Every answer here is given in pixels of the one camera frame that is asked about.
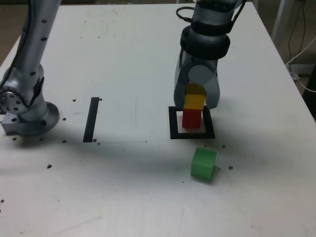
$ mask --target black cable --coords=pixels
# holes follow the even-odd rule
[[[303,1],[301,2],[301,4],[300,4],[298,10],[297,10],[297,16],[296,16],[296,19],[295,19],[295,23],[294,23],[294,26],[293,26],[293,29],[292,29],[290,38],[289,38],[289,40],[288,40],[287,46],[288,46],[288,51],[289,51],[289,61],[292,59],[292,53],[291,53],[291,40],[292,40],[292,36],[293,36],[293,34],[294,34],[294,30],[295,30],[295,28],[296,28],[296,25],[297,25],[297,22],[298,22],[298,19],[299,19],[299,16],[300,16],[301,7],[304,5],[305,2],[306,2],[306,0],[303,0]],[[289,70],[290,70],[290,72],[292,72],[291,65],[292,65],[292,64],[289,65]]]
[[[176,10],[177,16],[178,16],[180,19],[182,19],[182,20],[184,20],[184,21],[186,21],[186,22],[192,22],[192,18],[190,18],[190,17],[184,17],[184,16],[181,16],[181,15],[179,14],[179,11],[185,10],[185,9],[187,9],[187,10],[194,10],[194,7],[191,7],[191,6],[183,6],[183,7],[178,8],[178,9]]]
[[[298,53],[300,53],[302,51],[302,47],[303,47],[303,43],[304,43],[304,39],[305,39],[305,33],[306,33],[306,18],[305,18],[305,4],[306,4],[307,0],[304,0],[303,2],[303,6],[302,6],[302,13],[303,13],[303,23],[304,23],[304,32],[303,32],[303,36],[302,36],[302,41],[301,41],[301,46],[300,46],[300,50]]]
[[[15,67],[15,64],[16,64],[16,61],[20,55],[20,53],[22,52],[22,50],[24,49],[24,46],[25,46],[25,43],[26,43],[26,40],[28,38],[28,35],[29,35],[29,32],[30,32],[30,25],[31,25],[31,20],[32,20],[32,3],[31,3],[31,0],[28,0],[28,27],[26,29],[26,32],[25,32],[25,37],[23,39],[23,42],[21,43],[21,46],[20,48],[18,49],[18,51],[16,52],[15,56],[14,56],[14,59],[11,63],[11,66],[9,67],[8,69],[8,72],[7,74],[5,75],[5,77],[2,79],[1,83],[0,83],[0,89],[3,88],[4,84],[6,83],[6,81],[9,79],[10,75],[11,75],[11,72],[13,70],[13,68]]]

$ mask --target white table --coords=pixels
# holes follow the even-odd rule
[[[178,7],[60,8],[42,65],[61,119],[34,138],[1,130],[1,237],[315,236],[316,126],[253,4],[219,61],[216,139],[169,139]],[[100,145],[82,142],[91,97]],[[220,153],[209,185],[190,177],[204,146]]]

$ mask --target black tape strip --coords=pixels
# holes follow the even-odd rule
[[[215,138],[211,113],[207,106],[203,108],[203,120],[205,132],[196,133],[179,133],[177,111],[182,111],[175,106],[169,106],[169,126],[170,126],[170,139],[213,139]]]
[[[83,142],[92,142],[95,121],[97,119],[98,105],[99,97],[92,97],[90,102],[87,123],[85,125]]]

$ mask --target silver cylinder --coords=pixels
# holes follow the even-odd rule
[[[54,23],[54,19],[61,0],[32,0],[31,24],[29,25],[27,16],[21,35],[18,48],[25,38],[29,28],[27,41],[17,59],[15,67],[25,72],[37,72],[44,49],[49,37],[49,33]]]

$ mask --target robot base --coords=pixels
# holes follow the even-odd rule
[[[51,130],[59,120],[57,107],[46,102],[48,111],[41,119],[25,122],[18,116],[7,113],[2,121],[2,127],[7,135],[35,136]]]

